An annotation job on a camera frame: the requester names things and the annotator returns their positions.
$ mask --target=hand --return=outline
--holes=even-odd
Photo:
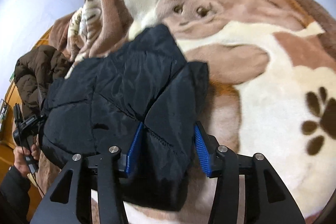
[[[23,147],[22,151],[22,147],[17,146],[14,149],[13,153],[14,153],[14,166],[21,173],[23,177],[27,177],[28,174],[30,173],[30,170],[28,165],[26,164],[25,155],[29,156],[30,151],[25,147]],[[35,160],[39,160],[40,158],[40,151],[35,144],[31,146],[31,155]]]

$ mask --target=plush blanket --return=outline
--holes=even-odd
[[[161,22],[188,60],[209,64],[207,132],[263,153],[304,217],[318,214],[336,187],[336,21],[313,0],[85,0],[49,43],[76,65]],[[180,212],[131,207],[130,217],[207,223],[215,185],[195,163]]]

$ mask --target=black sleeve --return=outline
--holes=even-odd
[[[0,185],[1,194],[23,222],[26,222],[29,208],[29,189],[29,179],[24,178],[14,166],[9,169]]]

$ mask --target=silver screw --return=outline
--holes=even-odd
[[[74,160],[74,161],[78,161],[78,160],[80,160],[81,159],[81,155],[80,154],[74,154],[73,156],[72,156],[72,159]]]
[[[110,151],[111,153],[118,152],[118,150],[119,150],[119,147],[118,147],[118,146],[111,146],[111,147],[109,148],[109,151]]]
[[[263,154],[257,153],[257,154],[255,155],[255,158],[256,158],[257,160],[263,160],[265,157],[264,157]]]
[[[227,152],[227,147],[225,145],[220,145],[218,146],[218,151],[222,153]]]

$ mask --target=black puffer jacket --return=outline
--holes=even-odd
[[[40,114],[38,88],[46,96],[50,84],[64,77],[71,67],[65,56],[49,45],[41,45],[21,56],[16,62],[14,83],[22,100],[22,114],[26,119]]]
[[[179,210],[193,157],[194,123],[208,87],[206,63],[187,63],[168,28],[148,28],[107,58],[85,59],[44,103],[41,149],[62,168],[73,154],[108,153],[145,125],[140,164],[122,182],[126,201]]]

